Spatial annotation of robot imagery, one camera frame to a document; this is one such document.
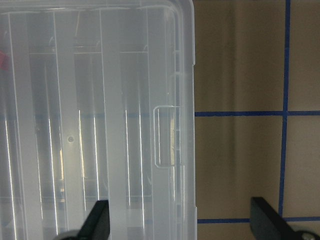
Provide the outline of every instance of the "plastic container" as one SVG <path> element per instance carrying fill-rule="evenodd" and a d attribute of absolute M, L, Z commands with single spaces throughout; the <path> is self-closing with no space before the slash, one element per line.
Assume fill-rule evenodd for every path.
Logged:
<path fill-rule="evenodd" d="M 109 199 L 112 240 L 195 240 L 190 0 L 0 0 L 0 240 Z"/>

